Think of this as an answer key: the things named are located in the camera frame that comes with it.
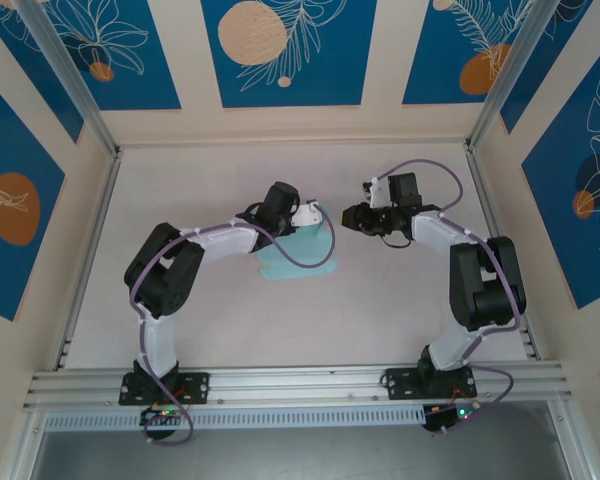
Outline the light blue cloth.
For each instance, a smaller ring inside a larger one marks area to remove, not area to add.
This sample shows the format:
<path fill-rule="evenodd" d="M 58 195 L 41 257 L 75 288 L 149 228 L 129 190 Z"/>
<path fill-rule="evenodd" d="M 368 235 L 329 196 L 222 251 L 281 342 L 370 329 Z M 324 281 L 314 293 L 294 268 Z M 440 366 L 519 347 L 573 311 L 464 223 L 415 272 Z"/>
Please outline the light blue cloth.
<path fill-rule="evenodd" d="M 296 261 L 303 264 L 316 264 L 330 251 L 333 235 L 326 221 L 320 224 L 299 227 L 295 233 L 278 237 L 283 249 Z M 320 267 L 305 269 L 290 263 L 274 246 L 270 245 L 256 253 L 260 262 L 259 274 L 268 281 L 283 281 L 321 276 L 333 273 L 337 262 L 333 256 Z"/>

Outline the small controller circuit board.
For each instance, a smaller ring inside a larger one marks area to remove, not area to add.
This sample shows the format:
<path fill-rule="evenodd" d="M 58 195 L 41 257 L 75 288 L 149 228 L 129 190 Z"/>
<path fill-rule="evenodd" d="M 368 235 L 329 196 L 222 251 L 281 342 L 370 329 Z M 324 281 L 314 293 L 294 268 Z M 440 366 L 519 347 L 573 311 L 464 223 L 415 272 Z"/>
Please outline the small controller circuit board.
<path fill-rule="evenodd" d="M 458 422 L 468 420 L 473 414 L 481 409 L 480 403 L 461 405 L 439 405 L 425 406 L 424 413 L 427 425 L 454 426 Z"/>
<path fill-rule="evenodd" d="M 174 405 L 149 406 L 141 411 L 139 424 L 149 426 L 179 426 L 182 411 Z"/>

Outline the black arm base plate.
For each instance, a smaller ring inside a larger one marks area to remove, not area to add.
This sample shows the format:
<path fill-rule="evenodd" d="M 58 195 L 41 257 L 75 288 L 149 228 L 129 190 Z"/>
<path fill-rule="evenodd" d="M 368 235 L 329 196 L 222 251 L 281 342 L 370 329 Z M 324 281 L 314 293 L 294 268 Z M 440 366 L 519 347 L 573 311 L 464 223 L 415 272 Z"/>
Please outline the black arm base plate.
<path fill-rule="evenodd" d="M 390 400 L 476 398 L 473 371 L 465 366 L 451 371 L 422 373 L 417 368 L 389 368 L 381 377 Z"/>
<path fill-rule="evenodd" d="M 210 375 L 186 373 L 172 369 L 161 378 L 171 395 L 184 405 L 206 404 Z M 149 406 L 172 403 L 170 397 L 143 369 L 126 373 L 122 379 L 118 404 L 122 406 Z"/>

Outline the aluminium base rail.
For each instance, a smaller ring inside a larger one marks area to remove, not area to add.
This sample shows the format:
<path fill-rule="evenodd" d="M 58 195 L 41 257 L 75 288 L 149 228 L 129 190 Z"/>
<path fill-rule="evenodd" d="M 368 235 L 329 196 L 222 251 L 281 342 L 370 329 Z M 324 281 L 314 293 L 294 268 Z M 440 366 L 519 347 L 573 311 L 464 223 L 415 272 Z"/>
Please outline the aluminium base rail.
<path fill-rule="evenodd" d="M 572 397 L 557 361 L 496 362 L 515 379 L 509 402 L 557 401 Z M 389 402 L 380 386 L 386 365 L 280 368 L 210 368 L 208 408 L 373 405 Z M 36 372 L 24 397 L 25 411 L 120 409 L 123 369 L 62 369 Z"/>

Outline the aluminium frame post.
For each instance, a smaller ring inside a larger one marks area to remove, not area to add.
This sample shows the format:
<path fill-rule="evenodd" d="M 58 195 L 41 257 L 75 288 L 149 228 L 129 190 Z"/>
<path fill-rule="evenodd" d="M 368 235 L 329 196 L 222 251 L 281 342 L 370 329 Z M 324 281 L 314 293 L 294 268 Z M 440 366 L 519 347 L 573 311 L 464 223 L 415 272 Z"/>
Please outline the aluminium frame post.
<path fill-rule="evenodd" d="M 527 19 L 513 42 L 508 56 L 486 96 L 483 107 L 466 141 L 467 150 L 474 153 L 486 138 L 493 122 L 524 69 L 541 38 L 559 0 L 534 0 Z"/>
<path fill-rule="evenodd" d="M 92 130 L 100 146 L 109 156 L 116 158 L 119 153 L 119 145 L 43 7 L 37 0 L 13 0 L 13 2 L 56 78 L 61 82 L 65 92 Z"/>

